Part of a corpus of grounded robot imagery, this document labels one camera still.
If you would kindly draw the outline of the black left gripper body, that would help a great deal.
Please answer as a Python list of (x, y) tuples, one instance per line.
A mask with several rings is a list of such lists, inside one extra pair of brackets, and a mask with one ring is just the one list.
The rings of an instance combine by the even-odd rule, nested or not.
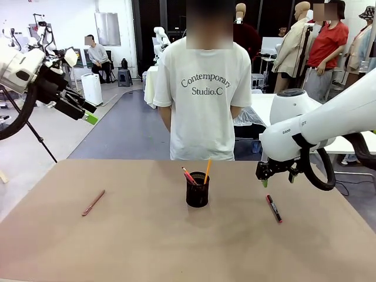
[(58, 74), (50, 68), (40, 68), (36, 78), (37, 100), (44, 104), (58, 102), (67, 86), (64, 73)]

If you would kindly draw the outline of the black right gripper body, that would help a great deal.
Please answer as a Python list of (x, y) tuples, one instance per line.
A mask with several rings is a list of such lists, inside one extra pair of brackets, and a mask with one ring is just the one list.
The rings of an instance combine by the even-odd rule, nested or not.
[(298, 165), (293, 167), (296, 164), (294, 160), (288, 160), (284, 162), (275, 161), (269, 159), (266, 162), (258, 162), (256, 168), (256, 177), (259, 180), (268, 180), (271, 176), (277, 173), (289, 172), (289, 179), (297, 176), (300, 173)]

